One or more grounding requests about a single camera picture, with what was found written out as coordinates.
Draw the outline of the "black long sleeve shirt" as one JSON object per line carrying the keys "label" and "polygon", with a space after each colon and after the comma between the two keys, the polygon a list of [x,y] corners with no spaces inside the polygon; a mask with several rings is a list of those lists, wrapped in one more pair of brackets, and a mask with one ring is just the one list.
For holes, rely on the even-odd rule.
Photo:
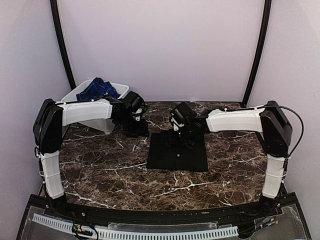
{"label": "black long sleeve shirt", "polygon": [[172,129],[152,133],[146,168],[207,172],[208,159],[204,136],[198,135],[183,140]]}

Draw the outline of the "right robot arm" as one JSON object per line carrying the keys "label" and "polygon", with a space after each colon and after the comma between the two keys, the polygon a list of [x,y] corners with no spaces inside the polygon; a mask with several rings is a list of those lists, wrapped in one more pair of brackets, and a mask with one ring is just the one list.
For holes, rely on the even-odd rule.
{"label": "right robot arm", "polygon": [[224,131],[255,132],[267,157],[262,201],[255,205],[255,213],[266,217],[275,208],[275,199],[285,179],[289,159],[295,151],[290,148],[293,126],[284,111],[296,112],[270,100],[265,105],[247,108],[216,108],[196,113],[186,103],[170,111],[172,128],[164,135],[165,144],[190,147],[199,136]]}

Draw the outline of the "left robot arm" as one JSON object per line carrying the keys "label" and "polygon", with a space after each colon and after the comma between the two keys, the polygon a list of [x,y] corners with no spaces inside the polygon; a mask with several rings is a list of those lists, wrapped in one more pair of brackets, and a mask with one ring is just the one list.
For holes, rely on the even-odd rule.
{"label": "left robot arm", "polygon": [[50,208],[58,217],[67,218],[71,213],[70,206],[59,199],[64,195],[59,160],[64,127],[86,121],[111,120],[121,127],[126,137],[148,137],[148,123],[143,119],[147,109],[143,98],[133,91],[121,99],[106,97],[57,102],[48,98],[43,101],[32,129],[35,154],[41,163],[46,193],[53,199]]}

